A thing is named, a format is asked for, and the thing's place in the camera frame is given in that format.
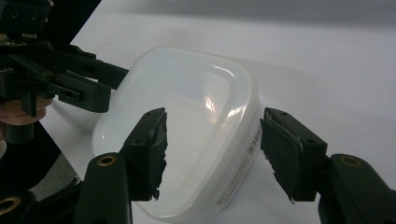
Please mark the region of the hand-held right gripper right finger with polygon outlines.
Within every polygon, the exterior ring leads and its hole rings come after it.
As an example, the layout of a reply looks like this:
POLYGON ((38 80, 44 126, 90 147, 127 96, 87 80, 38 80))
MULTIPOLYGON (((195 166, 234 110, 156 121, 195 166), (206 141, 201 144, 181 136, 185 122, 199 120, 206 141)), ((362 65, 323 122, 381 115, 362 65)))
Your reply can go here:
POLYGON ((276 181, 291 201, 313 202, 316 170, 325 161, 327 143, 291 114, 266 107, 261 149, 276 181))

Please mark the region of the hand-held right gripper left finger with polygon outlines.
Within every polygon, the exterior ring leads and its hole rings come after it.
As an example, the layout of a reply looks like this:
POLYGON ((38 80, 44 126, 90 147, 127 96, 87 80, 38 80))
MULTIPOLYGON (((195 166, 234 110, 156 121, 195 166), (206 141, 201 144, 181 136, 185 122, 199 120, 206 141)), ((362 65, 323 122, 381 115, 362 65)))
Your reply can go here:
POLYGON ((129 200, 158 200, 167 165, 167 113, 164 107, 146 112, 126 138, 120 153, 126 160, 129 200))

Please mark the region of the white plastic lidded container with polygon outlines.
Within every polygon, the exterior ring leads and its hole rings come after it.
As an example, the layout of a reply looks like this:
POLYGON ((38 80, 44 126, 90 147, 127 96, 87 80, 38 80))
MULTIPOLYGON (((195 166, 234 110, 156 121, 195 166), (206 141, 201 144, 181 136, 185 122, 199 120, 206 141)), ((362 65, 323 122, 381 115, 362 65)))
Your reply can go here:
POLYGON ((224 208, 260 146, 258 87, 239 63, 156 48, 132 67, 92 135, 96 155, 121 148, 148 111, 167 113, 167 165, 157 200, 139 203, 166 223, 201 220, 224 208))

